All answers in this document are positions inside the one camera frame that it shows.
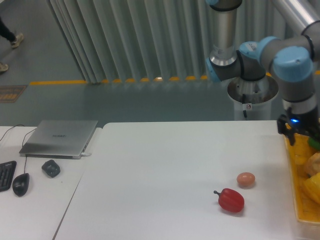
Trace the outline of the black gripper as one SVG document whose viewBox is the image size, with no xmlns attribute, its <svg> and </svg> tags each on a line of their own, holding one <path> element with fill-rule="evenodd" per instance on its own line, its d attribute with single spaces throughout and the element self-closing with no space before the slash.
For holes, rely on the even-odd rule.
<svg viewBox="0 0 320 240">
<path fill-rule="evenodd" d="M 294 113 L 292 107 L 285 110 L 285 114 L 281 114 L 277 121 L 277 131 L 284 135 L 291 146 L 295 145 L 297 133 L 309 137 L 320 136 L 319 114 L 318 107 L 315 106 L 312 110 L 305 113 Z"/>
</svg>

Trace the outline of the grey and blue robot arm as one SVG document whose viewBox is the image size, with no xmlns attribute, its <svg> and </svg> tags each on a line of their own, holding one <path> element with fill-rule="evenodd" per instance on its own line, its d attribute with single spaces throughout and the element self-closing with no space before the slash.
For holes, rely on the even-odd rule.
<svg viewBox="0 0 320 240">
<path fill-rule="evenodd" d="M 274 0 L 272 4 L 296 33 L 279 39 L 268 36 L 259 42 L 242 43 L 235 49 L 239 0 L 209 0 L 219 26 L 206 67 L 209 79 L 220 82 L 239 77 L 259 81 L 270 73 L 282 95 L 285 113 L 277 119 L 279 134 L 295 144 L 295 134 L 320 138 L 314 62 L 320 59 L 320 17 L 306 0 Z"/>
</svg>

